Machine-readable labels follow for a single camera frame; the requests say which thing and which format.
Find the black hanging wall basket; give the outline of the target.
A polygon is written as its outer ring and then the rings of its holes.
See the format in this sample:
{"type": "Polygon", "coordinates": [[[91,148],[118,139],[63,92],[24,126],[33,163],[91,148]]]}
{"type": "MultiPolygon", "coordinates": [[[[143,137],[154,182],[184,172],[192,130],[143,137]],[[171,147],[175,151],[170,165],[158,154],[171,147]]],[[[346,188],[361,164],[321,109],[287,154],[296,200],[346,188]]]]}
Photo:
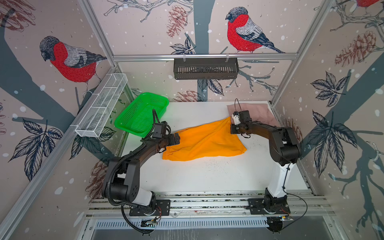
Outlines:
{"type": "Polygon", "coordinates": [[[174,60],[176,80],[230,80],[239,73],[237,58],[185,58],[174,60]]]}

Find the aluminium horizontal frame bar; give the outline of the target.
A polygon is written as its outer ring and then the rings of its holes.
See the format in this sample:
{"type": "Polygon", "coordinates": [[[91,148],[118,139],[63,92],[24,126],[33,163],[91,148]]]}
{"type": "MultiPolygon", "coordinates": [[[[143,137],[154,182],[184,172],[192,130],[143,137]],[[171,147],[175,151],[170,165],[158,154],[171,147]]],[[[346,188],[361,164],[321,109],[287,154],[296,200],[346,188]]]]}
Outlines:
{"type": "Polygon", "coordinates": [[[238,60],[289,60],[298,58],[296,53],[257,53],[257,54],[196,54],[196,55],[116,55],[113,60],[120,62],[155,62],[155,61],[173,61],[174,59],[211,59],[211,58],[237,58],[238,60]]]}

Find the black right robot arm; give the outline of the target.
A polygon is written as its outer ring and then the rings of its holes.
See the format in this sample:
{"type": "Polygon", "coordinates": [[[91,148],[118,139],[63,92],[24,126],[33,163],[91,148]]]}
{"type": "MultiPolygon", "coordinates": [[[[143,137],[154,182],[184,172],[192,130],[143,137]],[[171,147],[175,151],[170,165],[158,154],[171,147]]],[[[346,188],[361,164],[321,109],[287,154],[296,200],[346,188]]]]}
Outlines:
{"type": "Polygon", "coordinates": [[[269,140],[269,151],[272,160],[276,163],[273,177],[265,190],[263,200],[264,210],[275,213],[287,207],[286,183],[292,167],[301,157],[301,150],[296,135],[291,127],[271,126],[259,121],[253,121],[249,111],[234,112],[231,124],[232,135],[258,135],[269,140]]]}

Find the pink shorts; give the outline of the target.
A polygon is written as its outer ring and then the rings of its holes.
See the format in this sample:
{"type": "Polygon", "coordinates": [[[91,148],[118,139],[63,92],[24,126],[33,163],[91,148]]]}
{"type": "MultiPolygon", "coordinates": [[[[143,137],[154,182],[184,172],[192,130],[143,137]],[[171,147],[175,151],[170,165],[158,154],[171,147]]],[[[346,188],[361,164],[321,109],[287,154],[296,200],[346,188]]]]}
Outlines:
{"type": "Polygon", "coordinates": [[[276,120],[273,113],[269,110],[267,104],[247,104],[240,103],[227,105],[229,117],[224,120],[224,123],[229,127],[233,124],[232,114],[234,112],[246,111],[248,110],[252,118],[252,122],[258,121],[260,123],[280,127],[280,123],[276,120]]]}

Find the aluminium corner frame post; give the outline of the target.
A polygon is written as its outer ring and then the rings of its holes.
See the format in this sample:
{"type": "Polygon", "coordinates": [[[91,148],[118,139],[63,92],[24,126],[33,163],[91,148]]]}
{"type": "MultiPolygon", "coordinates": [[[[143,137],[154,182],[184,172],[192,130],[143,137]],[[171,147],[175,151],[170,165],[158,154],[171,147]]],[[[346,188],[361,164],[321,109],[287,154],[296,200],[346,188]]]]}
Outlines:
{"type": "Polygon", "coordinates": [[[300,63],[304,59],[304,56],[309,49],[312,41],[315,39],[317,32],[319,31],[320,27],[322,26],[324,20],[327,17],[327,14],[329,13],[331,7],[333,6],[335,1],[326,0],[322,1],[319,7],[316,10],[316,14],[314,16],[314,19],[312,20],[311,24],[309,25],[309,28],[304,36],[304,39],[298,48],[297,56],[292,61],[290,67],[288,68],[286,74],[284,75],[282,82],[280,83],[279,87],[277,88],[277,91],[275,92],[270,104],[273,108],[275,108],[279,102],[279,99],[282,97],[284,90],[286,89],[289,81],[293,77],[295,71],[299,67],[300,63]]]}

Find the green plastic basket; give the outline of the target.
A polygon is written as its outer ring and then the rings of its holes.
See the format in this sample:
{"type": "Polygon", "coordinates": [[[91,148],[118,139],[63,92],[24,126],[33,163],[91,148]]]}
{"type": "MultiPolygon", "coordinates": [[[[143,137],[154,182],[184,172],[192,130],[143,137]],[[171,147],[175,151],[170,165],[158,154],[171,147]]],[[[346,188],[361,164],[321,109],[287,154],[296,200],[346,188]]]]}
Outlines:
{"type": "Polygon", "coordinates": [[[169,99],[161,95],[142,93],[116,118],[115,127],[144,138],[154,123],[153,110],[161,118],[169,103],[169,99]]]}

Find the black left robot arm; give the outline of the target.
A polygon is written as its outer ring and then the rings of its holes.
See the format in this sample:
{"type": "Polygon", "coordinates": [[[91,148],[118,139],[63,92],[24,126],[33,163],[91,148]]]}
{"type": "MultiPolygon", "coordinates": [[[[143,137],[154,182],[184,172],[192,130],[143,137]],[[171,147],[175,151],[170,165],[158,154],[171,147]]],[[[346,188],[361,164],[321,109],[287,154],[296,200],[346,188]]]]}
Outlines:
{"type": "Polygon", "coordinates": [[[180,144],[179,134],[171,133],[171,127],[163,121],[155,123],[151,132],[141,139],[142,144],[123,157],[110,160],[102,186],[102,197],[112,206],[129,205],[145,215],[156,211],[156,195],[140,187],[140,172],[152,156],[164,152],[167,147],[180,144]]]}

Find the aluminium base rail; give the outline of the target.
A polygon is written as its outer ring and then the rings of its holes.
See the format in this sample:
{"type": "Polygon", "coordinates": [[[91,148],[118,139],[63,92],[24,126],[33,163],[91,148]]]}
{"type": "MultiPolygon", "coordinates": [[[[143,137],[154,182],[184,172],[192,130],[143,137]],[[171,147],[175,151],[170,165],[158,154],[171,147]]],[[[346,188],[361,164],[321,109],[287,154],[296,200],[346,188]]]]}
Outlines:
{"type": "MultiPolygon", "coordinates": [[[[169,204],[163,211],[166,218],[209,218],[209,217],[248,217],[256,207],[263,206],[261,192],[239,192],[227,194],[166,194],[157,196],[157,201],[169,204]]],[[[305,214],[312,216],[330,216],[336,214],[326,197],[315,196],[309,192],[296,192],[288,195],[288,207],[291,217],[305,214]]]]}

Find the orange shorts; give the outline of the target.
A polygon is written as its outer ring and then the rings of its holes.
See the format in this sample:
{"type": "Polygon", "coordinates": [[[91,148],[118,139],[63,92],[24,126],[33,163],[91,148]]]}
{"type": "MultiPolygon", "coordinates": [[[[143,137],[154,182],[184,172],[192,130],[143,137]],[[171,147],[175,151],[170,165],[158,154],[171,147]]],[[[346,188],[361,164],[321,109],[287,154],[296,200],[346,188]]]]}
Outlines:
{"type": "Polygon", "coordinates": [[[204,157],[234,157],[247,149],[237,135],[230,132],[231,119],[212,122],[178,131],[180,143],[163,153],[163,160],[187,162],[204,157]]]}

